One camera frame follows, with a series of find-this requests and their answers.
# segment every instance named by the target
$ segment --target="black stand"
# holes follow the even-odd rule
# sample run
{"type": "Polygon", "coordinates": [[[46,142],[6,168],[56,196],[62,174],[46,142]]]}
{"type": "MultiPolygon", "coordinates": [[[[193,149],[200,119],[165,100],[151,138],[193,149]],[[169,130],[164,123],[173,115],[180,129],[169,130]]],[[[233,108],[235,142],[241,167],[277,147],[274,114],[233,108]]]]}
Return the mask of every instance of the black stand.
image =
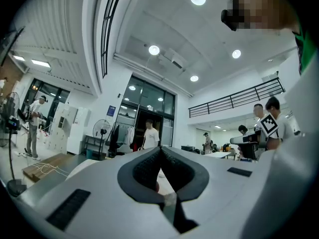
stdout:
{"type": "Polygon", "coordinates": [[[99,146],[99,156],[100,156],[101,146],[103,144],[103,135],[105,135],[107,133],[107,131],[106,131],[106,129],[101,129],[100,133],[101,133],[101,141],[100,141],[100,146],[99,146]]]}
{"type": "Polygon", "coordinates": [[[6,188],[8,192],[10,193],[10,195],[17,197],[26,190],[26,185],[22,184],[21,179],[16,180],[14,178],[12,158],[11,158],[11,135],[12,135],[12,129],[9,130],[9,161],[10,161],[12,180],[8,181],[8,183],[6,184],[6,188]]]}

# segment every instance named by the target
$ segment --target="black railing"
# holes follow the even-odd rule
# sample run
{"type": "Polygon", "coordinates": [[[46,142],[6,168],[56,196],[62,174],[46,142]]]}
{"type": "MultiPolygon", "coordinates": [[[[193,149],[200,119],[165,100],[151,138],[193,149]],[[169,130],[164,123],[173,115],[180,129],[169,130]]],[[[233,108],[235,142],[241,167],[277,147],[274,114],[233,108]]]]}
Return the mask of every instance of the black railing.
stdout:
{"type": "Polygon", "coordinates": [[[108,47],[110,32],[112,27],[113,17],[119,0],[108,0],[104,13],[104,20],[102,26],[102,40],[101,40],[101,63],[102,63],[102,77],[108,74],[108,47]]]}
{"type": "Polygon", "coordinates": [[[279,78],[264,82],[232,95],[189,108],[189,117],[221,112],[285,92],[279,78]]]}

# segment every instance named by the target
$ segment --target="white ceiling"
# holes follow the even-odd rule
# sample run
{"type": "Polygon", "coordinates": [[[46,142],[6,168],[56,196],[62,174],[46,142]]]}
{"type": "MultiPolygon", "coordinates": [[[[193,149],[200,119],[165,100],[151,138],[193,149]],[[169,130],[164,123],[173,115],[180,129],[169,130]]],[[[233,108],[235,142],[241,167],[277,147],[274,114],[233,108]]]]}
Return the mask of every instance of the white ceiling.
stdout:
{"type": "Polygon", "coordinates": [[[11,25],[13,29],[25,26],[11,51],[25,59],[36,78],[92,93],[83,54],[82,3],[83,0],[27,0],[11,25]],[[35,65],[31,59],[48,62],[51,68],[35,65]]]}
{"type": "Polygon", "coordinates": [[[149,0],[140,12],[126,49],[122,55],[151,68],[187,91],[194,93],[244,68],[269,68],[268,60],[280,57],[296,46],[291,32],[258,30],[231,31],[220,20],[229,0],[206,0],[196,6],[190,0],[149,0]],[[160,56],[151,56],[150,45],[161,49],[160,56]],[[184,58],[183,70],[172,65],[172,49],[184,58]],[[231,54],[240,49],[242,56],[231,54]],[[199,81],[191,83],[191,76],[199,81]]]}
{"type": "MultiPolygon", "coordinates": [[[[291,110],[288,107],[281,109],[281,113],[285,116],[292,114],[291,110]]],[[[225,129],[225,130],[238,130],[238,127],[240,125],[244,125],[247,128],[253,128],[255,126],[255,124],[257,123],[257,121],[258,121],[258,118],[255,117],[254,114],[247,114],[247,115],[233,117],[233,118],[229,118],[229,119],[201,123],[198,125],[206,126],[206,127],[208,126],[211,128],[212,131],[220,132],[223,129],[225,129]]]]}

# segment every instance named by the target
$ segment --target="blue sign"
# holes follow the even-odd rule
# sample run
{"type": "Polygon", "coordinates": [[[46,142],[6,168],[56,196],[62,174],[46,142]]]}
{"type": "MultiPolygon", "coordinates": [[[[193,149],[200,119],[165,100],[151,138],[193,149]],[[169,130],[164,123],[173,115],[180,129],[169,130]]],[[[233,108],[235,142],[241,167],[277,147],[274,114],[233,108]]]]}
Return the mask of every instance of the blue sign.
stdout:
{"type": "Polygon", "coordinates": [[[109,110],[108,110],[108,113],[107,113],[107,116],[113,117],[113,116],[114,116],[114,113],[115,113],[115,109],[116,109],[116,107],[110,106],[110,107],[109,107],[109,110]]]}

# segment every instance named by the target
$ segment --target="wooden pallet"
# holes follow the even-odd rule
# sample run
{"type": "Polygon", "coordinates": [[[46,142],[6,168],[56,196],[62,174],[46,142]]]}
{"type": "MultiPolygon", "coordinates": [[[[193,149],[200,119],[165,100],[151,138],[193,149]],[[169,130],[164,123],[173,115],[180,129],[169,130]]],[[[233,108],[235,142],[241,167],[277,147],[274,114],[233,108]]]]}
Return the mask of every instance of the wooden pallet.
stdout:
{"type": "MultiPolygon", "coordinates": [[[[63,165],[68,159],[70,159],[71,157],[73,157],[73,155],[70,154],[57,154],[54,155],[50,158],[47,158],[45,160],[41,160],[39,161],[40,163],[45,163],[45,164],[50,164],[54,167],[61,167],[61,165],[63,165]]],[[[31,181],[33,182],[37,182],[39,180],[41,180],[43,177],[45,177],[47,174],[50,173],[55,173],[55,171],[53,171],[54,168],[48,168],[48,167],[43,167],[42,170],[38,169],[37,167],[31,165],[26,167],[25,169],[23,169],[23,174],[28,177],[31,181]]]]}

